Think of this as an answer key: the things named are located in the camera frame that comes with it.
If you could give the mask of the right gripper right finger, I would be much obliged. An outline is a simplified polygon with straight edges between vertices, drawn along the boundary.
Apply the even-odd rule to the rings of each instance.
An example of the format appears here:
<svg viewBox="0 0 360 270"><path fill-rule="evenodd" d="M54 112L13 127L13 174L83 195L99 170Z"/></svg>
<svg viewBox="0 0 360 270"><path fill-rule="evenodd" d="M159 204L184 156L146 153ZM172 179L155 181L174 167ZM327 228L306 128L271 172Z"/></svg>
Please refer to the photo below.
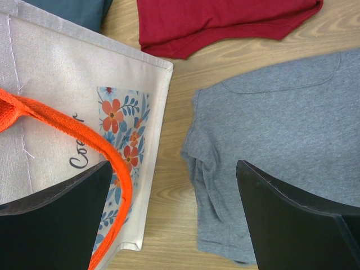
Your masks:
<svg viewBox="0 0 360 270"><path fill-rule="evenodd" d="M259 269L359 269L359 208L331 201L245 160L238 189Z"/></svg>

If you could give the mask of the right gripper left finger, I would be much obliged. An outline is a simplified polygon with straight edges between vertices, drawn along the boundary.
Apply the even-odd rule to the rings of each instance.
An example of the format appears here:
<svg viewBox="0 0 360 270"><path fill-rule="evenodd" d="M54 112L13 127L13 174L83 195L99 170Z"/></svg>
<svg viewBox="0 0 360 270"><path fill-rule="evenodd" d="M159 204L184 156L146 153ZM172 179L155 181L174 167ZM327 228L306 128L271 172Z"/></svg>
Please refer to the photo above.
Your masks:
<svg viewBox="0 0 360 270"><path fill-rule="evenodd" d="M1 269L88 269L113 169L73 178L1 205Z"/></svg>

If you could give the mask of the beige canvas bag orange handles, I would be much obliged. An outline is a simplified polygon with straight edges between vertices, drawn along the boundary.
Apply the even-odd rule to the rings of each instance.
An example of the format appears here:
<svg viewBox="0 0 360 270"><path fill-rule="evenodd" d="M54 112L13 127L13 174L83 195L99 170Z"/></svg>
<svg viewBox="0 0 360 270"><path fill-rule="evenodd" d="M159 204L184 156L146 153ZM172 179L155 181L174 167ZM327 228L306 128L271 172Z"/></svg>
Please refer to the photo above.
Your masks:
<svg viewBox="0 0 360 270"><path fill-rule="evenodd" d="M123 158L132 195L115 173L88 269L142 248L172 63L104 37L24 1L1 2L1 94L34 99L89 127ZM107 161L78 137L31 116L1 131L1 205Z"/></svg>

